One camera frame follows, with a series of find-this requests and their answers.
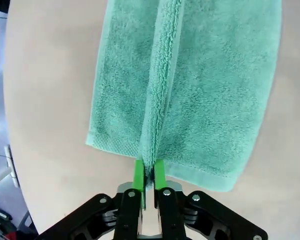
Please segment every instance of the towel fold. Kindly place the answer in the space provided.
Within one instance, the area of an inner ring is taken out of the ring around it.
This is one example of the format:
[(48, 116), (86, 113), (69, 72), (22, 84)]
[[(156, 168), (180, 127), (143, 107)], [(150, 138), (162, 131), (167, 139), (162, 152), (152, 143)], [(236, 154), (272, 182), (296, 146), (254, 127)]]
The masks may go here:
[(274, 77), (280, 0), (109, 0), (86, 143), (229, 191)]

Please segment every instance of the silver screw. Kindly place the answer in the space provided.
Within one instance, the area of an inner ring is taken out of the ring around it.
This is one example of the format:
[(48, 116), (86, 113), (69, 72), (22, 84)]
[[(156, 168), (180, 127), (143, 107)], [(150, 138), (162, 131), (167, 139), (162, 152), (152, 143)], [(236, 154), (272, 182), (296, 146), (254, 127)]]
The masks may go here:
[(101, 204), (104, 204), (107, 202), (107, 199), (105, 197), (101, 198), (99, 201)]
[(169, 196), (171, 194), (171, 192), (169, 191), (169, 189), (166, 189), (163, 191), (163, 195), (165, 196)]
[(192, 196), (192, 199), (193, 199), (193, 201), (198, 202), (200, 200), (200, 196), (198, 194), (195, 194)]
[(255, 235), (255, 236), (253, 237), (253, 240), (262, 240), (262, 237), (260, 237), (259, 235)]
[(134, 191), (130, 191), (129, 193), (128, 193), (128, 196), (129, 197), (134, 197), (136, 194), (135, 194), (135, 192)]

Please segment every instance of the table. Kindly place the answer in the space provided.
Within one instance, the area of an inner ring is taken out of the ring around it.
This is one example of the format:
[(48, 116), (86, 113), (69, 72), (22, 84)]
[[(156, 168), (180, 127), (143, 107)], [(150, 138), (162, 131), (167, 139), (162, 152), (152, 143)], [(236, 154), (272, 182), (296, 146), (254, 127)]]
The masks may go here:
[[(119, 184), (132, 180), (131, 158), (85, 145), (106, 4), (11, 2), (6, 116), (21, 189), (40, 233), (95, 194), (114, 196)], [(198, 189), (182, 185), (186, 193)], [(300, 0), (283, 1), (277, 72), (246, 170), (233, 191), (208, 194), (270, 239), (300, 239)], [(143, 225), (145, 234), (158, 233), (154, 209)]]

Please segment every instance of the round table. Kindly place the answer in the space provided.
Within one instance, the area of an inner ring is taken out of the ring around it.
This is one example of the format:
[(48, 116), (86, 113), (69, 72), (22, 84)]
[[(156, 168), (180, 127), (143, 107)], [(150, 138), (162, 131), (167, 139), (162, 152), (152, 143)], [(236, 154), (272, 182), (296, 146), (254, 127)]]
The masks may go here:
[[(114, 196), (133, 178), (133, 159), (85, 145), (106, 5), (11, 1), (4, 101), (16, 172), (39, 233), (98, 193)], [(198, 189), (182, 185), (187, 194)], [(300, 0), (283, 1), (276, 76), (251, 159), (233, 191), (208, 194), (269, 239), (300, 239)], [(152, 196), (143, 232), (154, 235)]]

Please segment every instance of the towel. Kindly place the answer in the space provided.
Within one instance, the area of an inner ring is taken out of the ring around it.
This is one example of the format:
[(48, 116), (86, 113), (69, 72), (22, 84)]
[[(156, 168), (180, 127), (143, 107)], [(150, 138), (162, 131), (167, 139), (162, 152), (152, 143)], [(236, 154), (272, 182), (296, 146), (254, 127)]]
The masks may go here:
[(109, 0), (86, 143), (234, 187), (263, 121), (281, 0)]

